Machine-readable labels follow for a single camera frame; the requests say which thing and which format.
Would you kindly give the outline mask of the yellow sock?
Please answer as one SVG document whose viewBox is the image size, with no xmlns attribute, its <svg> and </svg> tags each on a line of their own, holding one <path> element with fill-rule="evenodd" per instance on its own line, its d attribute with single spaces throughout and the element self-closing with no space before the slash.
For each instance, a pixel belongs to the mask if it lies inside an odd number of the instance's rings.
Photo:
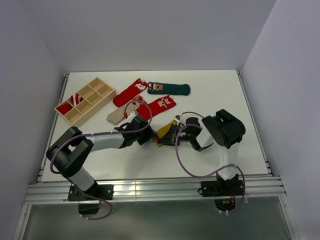
<svg viewBox="0 0 320 240">
<path fill-rule="evenodd" d="M 159 130 L 156 131 L 157 136 L 154 138 L 154 141 L 158 147 L 162 147 L 162 143 L 158 143 L 158 141 L 163 138 L 170 130 L 172 125 L 176 125 L 178 123 L 177 120 L 172 120 L 167 125 L 161 127 Z"/>
</svg>

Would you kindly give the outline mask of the wooden compartment tray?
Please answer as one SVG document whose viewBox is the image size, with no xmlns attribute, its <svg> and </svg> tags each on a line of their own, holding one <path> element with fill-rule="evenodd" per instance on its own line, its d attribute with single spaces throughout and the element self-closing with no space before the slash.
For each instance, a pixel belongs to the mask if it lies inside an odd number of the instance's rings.
<svg viewBox="0 0 320 240">
<path fill-rule="evenodd" d="M 102 107 L 111 102 L 117 95 L 116 90 L 104 82 L 99 77 L 94 78 L 87 85 L 82 87 L 76 93 L 83 97 L 83 101 L 77 106 L 73 106 L 67 100 L 60 103 L 58 106 L 68 103 L 72 109 L 65 115 L 57 111 L 56 106 L 54 110 L 71 126 L 79 127 L 97 113 Z"/>
</svg>

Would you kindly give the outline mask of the red white striped sock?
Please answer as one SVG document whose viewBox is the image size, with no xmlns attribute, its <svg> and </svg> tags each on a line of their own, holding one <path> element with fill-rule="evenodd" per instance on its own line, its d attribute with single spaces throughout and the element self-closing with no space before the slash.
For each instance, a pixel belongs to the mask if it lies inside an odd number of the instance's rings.
<svg viewBox="0 0 320 240">
<path fill-rule="evenodd" d="M 83 100 L 84 98 L 80 94 L 75 93 L 70 96 L 70 98 L 68 99 L 68 102 L 75 107 L 78 104 L 80 104 Z"/>
</svg>

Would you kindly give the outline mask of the red sock with santa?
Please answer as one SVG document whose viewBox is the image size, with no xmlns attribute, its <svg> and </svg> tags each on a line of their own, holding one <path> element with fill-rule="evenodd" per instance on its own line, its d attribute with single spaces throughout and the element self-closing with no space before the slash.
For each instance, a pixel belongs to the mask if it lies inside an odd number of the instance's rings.
<svg viewBox="0 0 320 240">
<path fill-rule="evenodd" d="M 69 103 L 64 103 L 59 105 L 56 109 L 60 112 L 63 116 L 67 114 L 73 107 Z"/>
</svg>

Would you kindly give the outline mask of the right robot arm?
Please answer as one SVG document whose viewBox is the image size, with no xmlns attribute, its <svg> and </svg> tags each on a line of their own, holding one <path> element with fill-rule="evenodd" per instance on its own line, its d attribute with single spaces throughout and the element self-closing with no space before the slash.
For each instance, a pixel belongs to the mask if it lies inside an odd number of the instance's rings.
<svg viewBox="0 0 320 240">
<path fill-rule="evenodd" d="M 177 115 L 174 120 L 157 131 L 155 142 L 159 147 L 171 146 L 177 148 L 181 141 L 189 142 L 192 148 L 201 152 L 213 144 L 219 146 L 216 189 L 222 195 L 229 194 L 241 173 L 238 167 L 238 149 L 246 133 L 241 120 L 225 109 L 216 112 L 214 116 L 203 117 L 200 114 L 182 119 Z"/>
</svg>

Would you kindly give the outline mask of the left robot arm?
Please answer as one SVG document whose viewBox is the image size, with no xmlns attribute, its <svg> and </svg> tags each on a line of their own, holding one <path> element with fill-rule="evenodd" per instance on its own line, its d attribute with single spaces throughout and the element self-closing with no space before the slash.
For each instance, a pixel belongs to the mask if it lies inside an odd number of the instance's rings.
<svg viewBox="0 0 320 240">
<path fill-rule="evenodd" d="M 50 160 L 50 170 L 74 184 L 82 197 L 97 199 L 103 195 L 102 189 L 83 167 L 89 154 L 105 149 L 123 149 L 134 142 L 143 145 L 156 135 L 148 120 L 140 115 L 106 132 L 83 133 L 72 126 L 49 147 L 46 158 Z"/>
</svg>

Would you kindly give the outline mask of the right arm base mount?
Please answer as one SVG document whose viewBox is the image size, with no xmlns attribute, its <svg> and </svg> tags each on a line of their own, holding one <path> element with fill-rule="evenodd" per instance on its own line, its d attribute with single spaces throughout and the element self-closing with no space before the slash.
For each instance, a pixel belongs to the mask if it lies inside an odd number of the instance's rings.
<svg viewBox="0 0 320 240">
<path fill-rule="evenodd" d="M 197 193 L 204 198 L 213 197 L 218 212 L 228 215 L 243 203 L 246 185 L 242 180 L 236 180 L 235 182 L 224 180 L 202 181 Z"/>
</svg>

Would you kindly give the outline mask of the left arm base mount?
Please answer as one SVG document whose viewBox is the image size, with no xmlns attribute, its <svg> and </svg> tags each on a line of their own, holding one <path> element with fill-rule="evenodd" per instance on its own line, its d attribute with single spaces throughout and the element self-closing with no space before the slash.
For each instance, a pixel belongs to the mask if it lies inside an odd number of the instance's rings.
<svg viewBox="0 0 320 240">
<path fill-rule="evenodd" d="M 113 199 L 114 185 L 94 183 L 87 191 L 80 190 L 76 185 L 69 188 L 67 201 L 78 202 L 78 213 L 89 220 L 100 220 L 111 215 L 113 206 L 109 202 Z M 108 205 L 108 212 L 103 216 L 96 216 L 102 203 Z"/>
</svg>

